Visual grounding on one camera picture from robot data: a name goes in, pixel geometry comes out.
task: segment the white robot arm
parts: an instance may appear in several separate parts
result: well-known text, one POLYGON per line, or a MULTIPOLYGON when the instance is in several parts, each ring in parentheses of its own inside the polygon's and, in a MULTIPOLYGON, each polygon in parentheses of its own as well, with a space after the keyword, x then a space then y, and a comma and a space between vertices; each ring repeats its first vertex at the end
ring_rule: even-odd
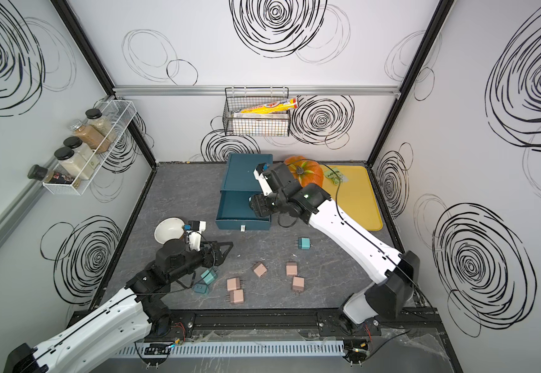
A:
MULTIPOLYGON (((203 230, 191 221, 186 233, 203 230)), ((98 309, 55 337, 30 348, 22 344, 7 357, 4 373, 85 373, 128 344, 145 338, 170 314, 160 298, 170 284, 198 267, 221 265, 232 242, 201 242, 199 250, 179 239, 167 241, 156 259, 98 309)))
POLYGON ((250 207, 260 217, 288 213, 320 230, 339 244, 366 271, 372 283, 353 294, 342 309, 355 324, 376 315, 395 319, 413 295, 420 260, 383 243, 351 219, 330 195, 316 184, 304 188, 284 163, 258 165, 254 177, 262 193, 252 196, 250 207))

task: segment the white bowl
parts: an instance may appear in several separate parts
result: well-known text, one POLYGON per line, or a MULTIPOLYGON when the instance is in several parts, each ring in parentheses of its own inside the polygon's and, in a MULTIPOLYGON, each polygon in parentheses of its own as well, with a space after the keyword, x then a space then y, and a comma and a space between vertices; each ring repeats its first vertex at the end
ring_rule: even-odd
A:
POLYGON ((181 238, 185 223, 179 218, 169 218, 161 221, 155 229, 155 240, 165 243, 170 239, 181 238))

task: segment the spice rack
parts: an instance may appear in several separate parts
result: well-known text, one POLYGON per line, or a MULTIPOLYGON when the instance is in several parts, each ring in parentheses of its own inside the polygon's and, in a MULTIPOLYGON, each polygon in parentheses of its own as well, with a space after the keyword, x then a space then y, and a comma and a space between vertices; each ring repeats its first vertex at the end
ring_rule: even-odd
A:
MULTIPOLYGON (((107 103, 107 105, 101 110, 103 115, 106 115, 111 120, 111 130, 107 134, 107 136, 104 137, 101 144, 99 144, 99 147, 102 145, 104 141, 106 141, 106 138, 109 137, 110 134, 114 133, 116 135, 115 139, 111 141, 111 145, 109 146, 108 150, 106 152, 95 154, 93 151, 92 156, 90 157, 90 160, 97 159, 98 165, 94 169, 94 173, 88 180, 80 180, 80 184, 78 185, 78 178, 76 177, 71 184, 50 184, 50 183, 43 183, 44 187, 47 188, 52 194, 54 195, 67 195, 67 196, 81 196, 84 194, 86 189, 88 189, 88 186, 92 182, 92 180, 96 177, 96 175, 99 173, 100 168, 103 166, 103 163, 107 160, 110 153, 113 151, 113 149, 117 146, 117 143, 119 140, 121 140, 121 137, 123 136, 125 130, 127 129, 127 126, 130 124, 131 120, 134 118, 136 114, 135 106, 132 101, 126 101, 126 100, 111 100, 107 103)), ((62 174, 67 174, 67 171, 61 167, 61 165, 57 164, 54 168, 55 171, 62 174)))

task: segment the gray countertop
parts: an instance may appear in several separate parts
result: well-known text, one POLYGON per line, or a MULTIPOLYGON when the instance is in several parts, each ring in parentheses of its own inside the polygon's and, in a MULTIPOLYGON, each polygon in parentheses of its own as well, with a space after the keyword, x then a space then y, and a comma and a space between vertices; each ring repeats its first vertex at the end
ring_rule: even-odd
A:
MULTIPOLYGON (((326 235, 302 221, 291 228, 282 228, 273 217, 269 231, 219 230, 214 220, 224 170, 224 164, 160 165, 103 300, 114 295, 154 260, 156 250, 161 247, 154 239, 155 227, 169 217, 179 217, 185 222, 206 221, 204 236, 207 240, 232 241, 234 244, 225 263, 218 267, 218 279, 210 285, 210 293, 200 295, 187 289, 166 295, 162 300, 171 309, 338 307, 351 293, 369 285, 368 275, 353 258, 326 235), (298 249, 299 237, 310 238, 310 250, 298 249), (268 268, 262 278, 256 277, 251 269, 258 261, 268 268), (296 261, 299 276, 305 278, 305 291, 301 294, 291 290, 291 278, 285 274, 288 261, 296 261), (244 281, 245 302, 235 306, 227 297, 226 280, 232 277, 244 281)), ((283 225, 291 219, 285 217, 283 225)), ((372 234, 392 245, 386 228, 372 234)), ((196 271, 197 280, 203 271, 196 271)), ((188 285, 190 280, 191 276, 186 276, 182 282, 188 285)), ((181 289, 178 284, 171 285, 171 290, 177 289, 181 289)))

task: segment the glass jar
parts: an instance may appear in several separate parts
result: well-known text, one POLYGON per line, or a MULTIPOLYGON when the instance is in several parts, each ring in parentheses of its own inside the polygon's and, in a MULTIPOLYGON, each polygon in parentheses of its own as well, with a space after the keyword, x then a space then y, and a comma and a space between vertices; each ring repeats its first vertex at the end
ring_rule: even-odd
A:
POLYGON ((55 150, 55 158, 59 160, 61 167, 73 177, 88 180, 94 173, 94 169, 86 164, 86 160, 67 146, 55 150))
MULTIPOLYGON (((28 171, 28 178, 47 184, 72 184, 74 179, 69 175, 58 173, 55 170, 40 167, 39 165, 33 165, 30 168, 30 171, 28 171)), ((80 179, 77 179, 76 182, 73 183, 74 188, 77 188, 78 186, 80 186, 80 179)))
POLYGON ((63 141, 63 146, 72 148, 74 152, 80 154, 92 169, 96 169, 100 163, 99 159, 94 157, 94 152, 90 146, 86 145, 79 137, 71 136, 63 141))
POLYGON ((83 125, 78 119, 75 119, 68 127, 75 136, 79 137, 84 143, 86 143, 90 149, 96 149, 97 154, 104 153, 108 150, 111 142, 105 139, 99 131, 89 125, 83 125))
POLYGON ((94 129, 97 130, 101 135, 105 136, 109 142, 115 142, 117 133, 115 133, 115 131, 111 131, 113 125, 111 124, 111 120, 106 115, 103 115, 102 112, 97 108, 91 108, 86 110, 86 117, 88 118, 88 125, 94 127, 94 129))

